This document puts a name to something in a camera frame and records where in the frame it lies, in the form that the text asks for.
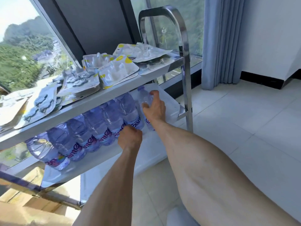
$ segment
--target gray curtain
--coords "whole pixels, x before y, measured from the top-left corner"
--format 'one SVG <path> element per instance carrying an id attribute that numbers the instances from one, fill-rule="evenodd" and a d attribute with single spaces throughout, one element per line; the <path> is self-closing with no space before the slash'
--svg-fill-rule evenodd
<path id="1" fill-rule="evenodd" d="M 238 83 L 237 52 L 244 0 L 205 0 L 202 88 Z"/>

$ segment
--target person's left hand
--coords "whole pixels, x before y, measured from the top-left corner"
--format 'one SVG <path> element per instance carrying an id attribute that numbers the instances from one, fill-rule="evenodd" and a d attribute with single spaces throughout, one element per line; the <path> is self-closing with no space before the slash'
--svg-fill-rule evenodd
<path id="1" fill-rule="evenodd" d="M 135 129 L 131 125 L 127 125 L 120 132 L 118 144 L 122 150 L 130 152 L 138 152 L 142 142 L 142 131 Z"/>

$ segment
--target pants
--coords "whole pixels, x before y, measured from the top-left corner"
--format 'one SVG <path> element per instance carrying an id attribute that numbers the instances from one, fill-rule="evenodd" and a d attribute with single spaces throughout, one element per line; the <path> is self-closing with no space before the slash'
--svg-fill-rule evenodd
<path id="1" fill-rule="evenodd" d="M 166 226 L 200 226 L 184 206 L 177 206 L 167 215 Z"/>

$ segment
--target tile floor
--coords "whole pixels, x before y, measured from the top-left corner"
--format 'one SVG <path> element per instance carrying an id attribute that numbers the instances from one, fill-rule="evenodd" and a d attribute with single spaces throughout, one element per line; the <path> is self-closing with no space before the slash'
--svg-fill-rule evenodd
<path id="1" fill-rule="evenodd" d="M 177 99 L 183 103 L 183 97 Z M 192 90 L 194 133 L 223 150 L 269 198 L 301 222 L 301 80 L 282 90 L 241 80 Z M 176 123 L 186 127 L 184 119 Z M 134 179 L 135 226 L 165 226 L 181 204 L 168 159 Z"/>

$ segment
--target hand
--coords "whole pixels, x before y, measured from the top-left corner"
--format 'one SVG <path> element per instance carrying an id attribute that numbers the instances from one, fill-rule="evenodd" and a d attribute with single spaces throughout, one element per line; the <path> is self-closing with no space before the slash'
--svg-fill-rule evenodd
<path id="1" fill-rule="evenodd" d="M 142 131 L 135 129 L 131 125 L 127 125 L 120 132 L 118 144 L 123 151 L 138 153 L 142 142 Z"/>
<path id="2" fill-rule="evenodd" d="M 153 102 L 149 107 L 147 103 L 142 104 L 143 112 L 149 122 L 153 124 L 156 121 L 165 122 L 165 103 L 160 100 L 159 91 L 153 90 L 150 92 L 153 95 Z"/>

